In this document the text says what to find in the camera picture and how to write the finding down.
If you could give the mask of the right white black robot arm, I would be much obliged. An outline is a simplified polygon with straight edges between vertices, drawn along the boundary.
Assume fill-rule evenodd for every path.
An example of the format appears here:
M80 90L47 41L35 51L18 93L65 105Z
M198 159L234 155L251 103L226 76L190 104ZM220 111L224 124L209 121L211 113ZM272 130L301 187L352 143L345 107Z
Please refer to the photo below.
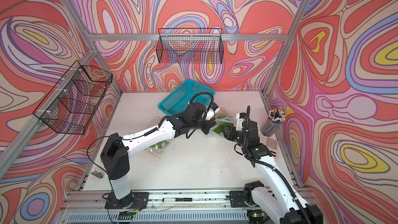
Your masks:
M241 148L237 152L264 177L272 193L259 181L244 187L248 205L260 207L275 224L322 224L323 214L317 205L310 205L279 170L275 157L260 142L258 124L250 119L250 106L237 114L236 126L229 126L224 137Z

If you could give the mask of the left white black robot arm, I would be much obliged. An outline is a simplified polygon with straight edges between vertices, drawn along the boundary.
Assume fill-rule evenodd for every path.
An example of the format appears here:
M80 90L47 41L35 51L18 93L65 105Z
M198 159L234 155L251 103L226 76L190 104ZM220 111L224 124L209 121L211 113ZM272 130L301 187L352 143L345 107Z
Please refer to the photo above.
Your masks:
M187 108L172 116L164 116L159 124L125 136L117 133L106 137L106 144L100 154L102 169L109 180L111 192L107 197L106 209L133 208L134 201L145 208L144 200L134 196L128 179L130 158L159 142L172 140L184 135L187 139L196 130L208 134L216 124L215 114L219 110L210 92L199 92L189 101Z

